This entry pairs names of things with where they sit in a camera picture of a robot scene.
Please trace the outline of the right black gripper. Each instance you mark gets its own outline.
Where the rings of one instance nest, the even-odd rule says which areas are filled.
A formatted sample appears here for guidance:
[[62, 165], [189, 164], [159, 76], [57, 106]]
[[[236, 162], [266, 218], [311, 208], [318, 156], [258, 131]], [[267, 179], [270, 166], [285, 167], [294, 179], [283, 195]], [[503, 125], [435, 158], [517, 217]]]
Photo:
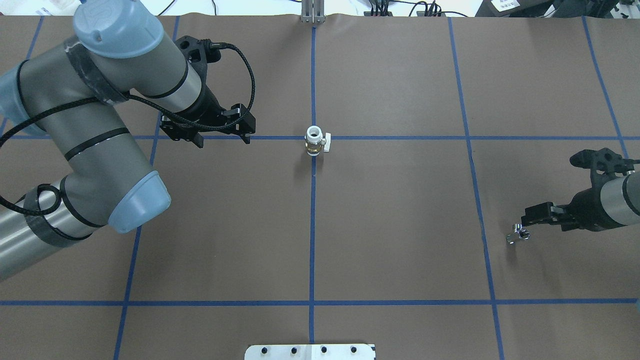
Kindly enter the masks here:
[[537, 224], [559, 225], [562, 231], [587, 230], [593, 232], [611, 230], [613, 219], [605, 213], [597, 194], [599, 189], [589, 188], [578, 192], [570, 203], [538, 203], [525, 208], [522, 226]]

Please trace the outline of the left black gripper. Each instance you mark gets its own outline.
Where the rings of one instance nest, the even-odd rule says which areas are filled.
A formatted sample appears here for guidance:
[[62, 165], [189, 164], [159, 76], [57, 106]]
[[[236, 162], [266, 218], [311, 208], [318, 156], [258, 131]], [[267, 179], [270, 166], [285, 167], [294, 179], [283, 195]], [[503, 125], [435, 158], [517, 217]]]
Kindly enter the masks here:
[[[256, 132], [256, 119], [244, 104], [234, 104], [230, 109], [226, 109], [220, 105], [209, 88], [204, 88], [195, 103], [186, 110], [179, 111], [178, 116], [202, 126], [222, 126], [223, 128], [217, 132], [238, 136], [246, 145], [250, 144], [252, 135]], [[160, 130], [173, 141], [184, 140], [199, 149], [204, 147], [201, 133], [210, 131], [185, 123], [180, 124], [167, 116], [162, 117]]]

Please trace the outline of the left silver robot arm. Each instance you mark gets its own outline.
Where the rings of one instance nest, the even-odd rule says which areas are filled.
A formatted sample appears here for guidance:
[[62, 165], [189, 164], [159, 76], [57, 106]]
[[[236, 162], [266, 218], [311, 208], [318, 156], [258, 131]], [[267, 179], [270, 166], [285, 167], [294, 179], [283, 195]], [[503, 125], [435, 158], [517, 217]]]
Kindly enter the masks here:
[[109, 226], [128, 233], [162, 214], [172, 199], [115, 107], [138, 101], [162, 113], [173, 141], [202, 148], [202, 133], [250, 143], [253, 71], [247, 105], [220, 105], [207, 84], [226, 42], [173, 40], [139, 0], [83, 0], [74, 34], [1, 76], [1, 114], [18, 134], [48, 135], [71, 167], [18, 201], [1, 199], [1, 279], [7, 280]]

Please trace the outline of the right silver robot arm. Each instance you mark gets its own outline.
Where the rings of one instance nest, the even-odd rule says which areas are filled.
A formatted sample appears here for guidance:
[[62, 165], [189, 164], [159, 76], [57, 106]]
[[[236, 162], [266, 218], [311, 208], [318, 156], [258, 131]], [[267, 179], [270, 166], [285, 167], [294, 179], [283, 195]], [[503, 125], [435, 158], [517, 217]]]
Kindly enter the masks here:
[[602, 179], [597, 174], [592, 187], [576, 193], [569, 203], [538, 203], [525, 208], [523, 227], [538, 224], [560, 226], [562, 231], [612, 230], [636, 225], [639, 215], [639, 174]]

